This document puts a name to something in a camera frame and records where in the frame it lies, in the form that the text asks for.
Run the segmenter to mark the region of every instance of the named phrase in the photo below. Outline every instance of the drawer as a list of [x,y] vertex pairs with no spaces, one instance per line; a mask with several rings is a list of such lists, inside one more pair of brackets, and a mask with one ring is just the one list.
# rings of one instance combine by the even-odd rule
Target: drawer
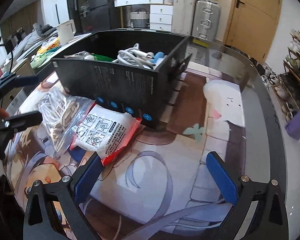
[[150,13],[155,14],[169,14],[172,15],[173,6],[172,5],[150,5]]
[[171,32],[171,25],[162,23],[150,23],[150,29]]
[[125,5],[134,5],[134,4],[149,4],[149,3],[161,3],[163,0],[115,0],[114,6],[125,6]]
[[172,23],[172,15],[167,14],[150,14],[150,22],[151,23],[164,23],[171,24]]

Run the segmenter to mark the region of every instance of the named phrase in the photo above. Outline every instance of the wooden door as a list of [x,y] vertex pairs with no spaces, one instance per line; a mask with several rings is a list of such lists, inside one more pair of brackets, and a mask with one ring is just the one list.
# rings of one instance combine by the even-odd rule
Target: wooden door
[[281,0],[236,0],[226,44],[263,63],[271,47]]

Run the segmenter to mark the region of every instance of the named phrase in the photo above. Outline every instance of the silver suitcase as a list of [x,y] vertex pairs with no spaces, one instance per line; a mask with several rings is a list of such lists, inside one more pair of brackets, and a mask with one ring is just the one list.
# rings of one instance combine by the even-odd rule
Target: silver suitcase
[[206,41],[214,41],[220,14],[220,5],[210,1],[198,1],[195,8],[192,36]]

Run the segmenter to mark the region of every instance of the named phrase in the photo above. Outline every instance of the black refrigerator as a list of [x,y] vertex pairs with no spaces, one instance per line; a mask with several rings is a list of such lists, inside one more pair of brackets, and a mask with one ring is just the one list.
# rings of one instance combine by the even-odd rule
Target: black refrigerator
[[99,32],[121,27],[120,9],[113,0],[67,0],[76,34]]

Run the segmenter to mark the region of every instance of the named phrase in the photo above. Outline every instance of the white suitcase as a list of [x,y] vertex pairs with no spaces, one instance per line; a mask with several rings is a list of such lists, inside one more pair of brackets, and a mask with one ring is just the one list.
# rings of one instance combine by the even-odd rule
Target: white suitcase
[[196,0],[173,0],[171,32],[191,35]]

